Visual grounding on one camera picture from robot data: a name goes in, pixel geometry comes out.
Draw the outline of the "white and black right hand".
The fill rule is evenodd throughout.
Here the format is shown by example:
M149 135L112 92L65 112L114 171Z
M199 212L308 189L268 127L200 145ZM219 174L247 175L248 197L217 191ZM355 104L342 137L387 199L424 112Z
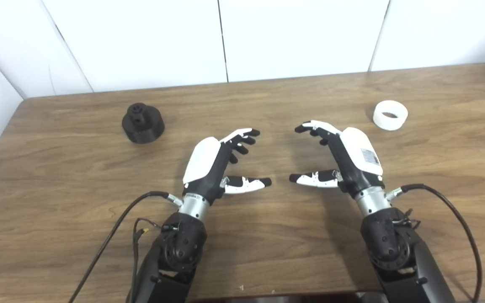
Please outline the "white and black right hand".
M362 191L373 187L384 188L380 176L383 168L369 138L357 128L338 130L329 123L310 120L295 128L296 133L309 131L321 138L337 163L336 169L291 174L293 183L318 188L339 188L356 198Z

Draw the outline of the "white and black left hand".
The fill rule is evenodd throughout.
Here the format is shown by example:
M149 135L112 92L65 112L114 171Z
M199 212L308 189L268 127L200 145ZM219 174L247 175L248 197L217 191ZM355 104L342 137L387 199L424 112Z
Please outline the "white and black left hand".
M196 194L200 200L213 205L224 194L244 194L271 186L272 180L269 177L226 174L228 164L238 162L233 152L248 154L246 145L255 144L255 137L259 135L256 129L242 128L222 139L208 137L198 142L183 176L183 195Z

